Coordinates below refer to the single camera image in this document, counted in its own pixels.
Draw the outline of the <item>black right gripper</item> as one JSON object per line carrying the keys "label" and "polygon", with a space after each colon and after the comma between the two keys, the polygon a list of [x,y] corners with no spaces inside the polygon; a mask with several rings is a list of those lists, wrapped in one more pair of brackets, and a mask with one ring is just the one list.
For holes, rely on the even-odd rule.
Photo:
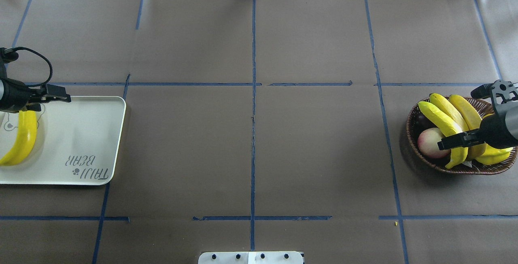
{"label": "black right gripper", "polygon": [[511,81],[496,80],[471,91],[474,99],[491,99],[493,115],[483,118],[479,131],[470,130],[442,138],[439,150],[472,147],[483,141],[496,149],[518,145],[517,88]]}

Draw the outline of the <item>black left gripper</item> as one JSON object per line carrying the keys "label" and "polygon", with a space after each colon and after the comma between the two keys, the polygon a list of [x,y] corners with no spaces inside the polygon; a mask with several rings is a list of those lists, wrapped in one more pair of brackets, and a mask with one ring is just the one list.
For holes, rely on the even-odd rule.
{"label": "black left gripper", "polygon": [[[9,78],[1,78],[0,110],[7,113],[20,111],[41,112],[38,101],[31,99],[37,95],[37,90],[26,84]],[[67,94],[65,87],[45,84],[40,86],[40,103],[65,102],[70,103],[72,97]]]}

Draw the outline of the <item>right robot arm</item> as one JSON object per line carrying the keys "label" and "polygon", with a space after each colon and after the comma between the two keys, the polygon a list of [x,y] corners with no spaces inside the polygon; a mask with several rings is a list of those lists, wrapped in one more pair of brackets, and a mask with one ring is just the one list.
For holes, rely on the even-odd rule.
{"label": "right robot arm", "polygon": [[461,132],[438,142],[440,150],[471,147],[487,143],[496,149],[518,145],[517,88],[510,81],[496,80],[471,91],[474,99],[491,99],[492,116],[482,120],[478,129]]}

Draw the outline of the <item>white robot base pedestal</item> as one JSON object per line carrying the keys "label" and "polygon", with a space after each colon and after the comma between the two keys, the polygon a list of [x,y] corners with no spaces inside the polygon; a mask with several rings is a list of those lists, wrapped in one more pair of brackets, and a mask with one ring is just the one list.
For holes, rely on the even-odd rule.
{"label": "white robot base pedestal", "polygon": [[299,251],[215,251],[203,252],[199,264],[304,264]]}

